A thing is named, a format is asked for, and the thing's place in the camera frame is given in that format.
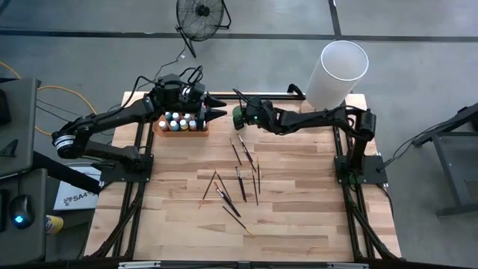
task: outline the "wooden table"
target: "wooden table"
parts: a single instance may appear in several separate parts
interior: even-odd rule
[[[135,93],[133,100],[144,93]],[[124,95],[125,101],[129,92]],[[350,94],[346,102],[366,108],[361,94]],[[275,101],[276,107],[302,112],[311,107],[299,101]],[[146,192],[137,234],[135,259],[155,260],[249,260],[295,262],[348,262],[353,260],[344,196],[336,183],[332,128],[302,129],[277,136],[247,126],[239,131],[253,159],[259,156],[261,194],[255,204],[251,169],[240,147],[228,115],[212,121],[209,137],[155,136],[152,153],[155,164]],[[146,143],[146,132],[142,144]],[[136,124],[119,127],[113,145],[134,143]],[[248,203],[242,202],[235,177],[238,161],[229,143],[236,144],[243,162]],[[376,154],[375,141],[367,154]],[[199,201],[214,169],[225,182],[241,221],[255,235],[248,235],[222,208],[223,201],[211,187],[206,201]],[[85,254],[97,250],[118,222],[124,183],[113,183],[99,195]],[[400,248],[387,197],[377,186],[364,185],[370,225],[397,256]],[[361,250],[363,233],[358,228]],[[126,228],[124,242],[128,239]]]

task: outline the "computer mouse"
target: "computer mouse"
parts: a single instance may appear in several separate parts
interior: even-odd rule
[[[28,228],[35,219],[29,195],[21,194],[10,202],[10,219],[18,229]]]

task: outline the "gray floor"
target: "gray floor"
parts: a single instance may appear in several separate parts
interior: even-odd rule
[[[333,33],[327,0],[227,3],[232,29],[221,32]],[[174,0],[16,0],[0,16],[0,26],[174,32],[174,6]],[[337,0],[337,6],[344,34],[478,35],[478,3],[474,0]],[[290,83],[305,88],[328,42],[207,40],[194,44],[197,59],[185,52],[185,58],[165,68],[163,74],[201,64],[208,90],[236,87],[283,92]],[[0,44],[0,61],[23,76],[41,79],[44,85],[77,90],[98,111],[118,103],[138,75],[153,76],[183,46],[178,39],[53,37],[0,37]],[[478,43],[359,44],[368,53],[370,69],[354,91],[364,93],[368,106],[378,115],[376,142],[385,158],[411,136],[478,101],[474,84]],[[0,76],[11,74],[0,68]],[[80,114],[89,112],[74,96],[58,90],[40,92],[39,98]],[[63,125],[41,111],[37,124],[50,132]],[[95,136],[104,143],[110,139]],[[37,134],[35,148],[57,158],[49,137]],[[411,149],[387,169],[387,174],[403,257],[478,267],[478,214],[441,220],[435,217],[437,209],[451,206],[453,201],[432,145]],[[72,246],[71,241],[75,241],[78,246],[80,240],[70,236],[62,244]],[[70,252],[70,258],[78,253]]]

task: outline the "white cup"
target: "white cup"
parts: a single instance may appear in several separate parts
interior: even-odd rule
[[[367,53],[349,41],[327,45],[308,81],[305,96],[317,110],[339,106],[368,70]]]

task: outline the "fan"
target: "fan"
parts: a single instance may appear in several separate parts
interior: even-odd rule
[[[221,25],[224,10],[229,18],[229,24]],[[211,38],[219,28],[229,29],[231,16],[224,0],[178,0],[176,2],[176,30],[196,57],[193,41],[201,42]]]

